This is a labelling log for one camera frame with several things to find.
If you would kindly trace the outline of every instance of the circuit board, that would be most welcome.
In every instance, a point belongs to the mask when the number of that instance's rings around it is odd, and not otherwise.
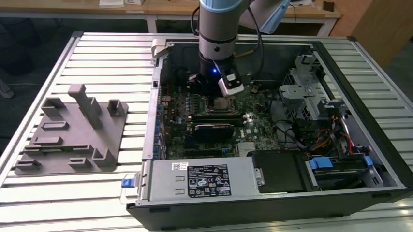
[[[218,105],[220,109],[210,107],[206,97],[190,94],[184,87],[166,86],[162,93],[168,159],[237,157],[241,153],[237,145],[246,142],[253,142],[256,150],[280,149],[268,112],[273,94],[269,90],[246,87],[238,95],[214,99],[214,107]],[[230,139],[200,143],[189,117],[214,114],[242,115],[242,125],[236,126]]]

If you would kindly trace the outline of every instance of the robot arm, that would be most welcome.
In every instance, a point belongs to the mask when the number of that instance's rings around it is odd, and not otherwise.
[[[291,0],[200,0],[200,56],[201,71],[210,85],[220,86],[217,95],[230,96],[245,87],[234,63],[238,24],[256,28],[250,13],[258,17],[261,31],[272,33],[283,19]]]

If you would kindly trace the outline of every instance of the table leg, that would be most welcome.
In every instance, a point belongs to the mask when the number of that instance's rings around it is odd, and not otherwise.
[[[157,16],[156,15],[148,15],[146,16],[146,21],[149,24],[149,32],[150,33],[158,33],[157,29]]]
[[[317,36],[329,36],[331,32],[333,30],[333,27],[336,25],[337,19],[336,18],[328,18],[325,20],[324,25],[320,28]]]

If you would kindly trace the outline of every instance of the barcode sticker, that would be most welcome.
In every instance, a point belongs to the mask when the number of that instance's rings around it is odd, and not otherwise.
[[[173,163],[173,171],[181,171],[188,169],[188,163]]]

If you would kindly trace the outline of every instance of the sticker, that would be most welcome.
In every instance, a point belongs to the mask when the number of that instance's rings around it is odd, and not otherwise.
[[[192,198],[230,196],[228,165],[188,167],[188,189]]]
[[[181,171],[188,169],[188,163],[173,163],[173,171]]]
[[[144,11],[127,11],[127,13],[138,13],[138,14],[144,14]]]

